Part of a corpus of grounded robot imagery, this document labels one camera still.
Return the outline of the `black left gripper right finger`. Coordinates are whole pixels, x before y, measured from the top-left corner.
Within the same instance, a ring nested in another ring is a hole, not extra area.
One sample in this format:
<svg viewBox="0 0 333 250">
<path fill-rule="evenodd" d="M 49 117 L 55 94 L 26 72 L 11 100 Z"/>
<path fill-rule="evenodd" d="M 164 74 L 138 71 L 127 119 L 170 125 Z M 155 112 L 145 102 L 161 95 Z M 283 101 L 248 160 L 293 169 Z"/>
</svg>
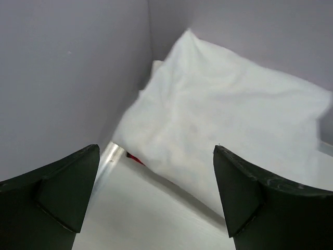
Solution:
<svg viewBox="0 0 333 250">
<path fill-rule="evenodd" d="M 332 192 L 303 185 L 216 146 L 213 165 L 236 249 L 332 249 Z"/>
</svg>

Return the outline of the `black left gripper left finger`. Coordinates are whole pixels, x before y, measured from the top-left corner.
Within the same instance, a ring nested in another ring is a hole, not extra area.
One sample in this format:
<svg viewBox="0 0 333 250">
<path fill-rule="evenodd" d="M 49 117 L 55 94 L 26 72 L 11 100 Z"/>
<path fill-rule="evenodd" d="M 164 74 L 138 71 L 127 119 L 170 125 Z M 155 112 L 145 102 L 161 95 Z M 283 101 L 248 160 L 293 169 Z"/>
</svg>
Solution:
<svg viewBox="0 0 333 250">
<path fill-rule="evenodd" d="M 72 249 L 81 232 L 100 160 L 89 145 L 1 182 L 1 249 Z"/>
</svg>

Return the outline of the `white SpongeBob print t-shirt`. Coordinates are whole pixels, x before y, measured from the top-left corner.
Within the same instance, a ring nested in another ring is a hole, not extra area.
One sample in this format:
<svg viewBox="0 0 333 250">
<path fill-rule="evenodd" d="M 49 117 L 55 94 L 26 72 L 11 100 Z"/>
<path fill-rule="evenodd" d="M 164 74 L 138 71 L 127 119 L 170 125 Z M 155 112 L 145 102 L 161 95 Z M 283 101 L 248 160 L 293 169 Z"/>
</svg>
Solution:
<svg viewBox="0 0 333 250">
<path fill-rule="evenodd" d="M 319 187 L 319 120 L 332 93 L 186 31 L 125 112 L 113 142 L 219 215 L 221 145 L 279 176 Z"/>
</svg>

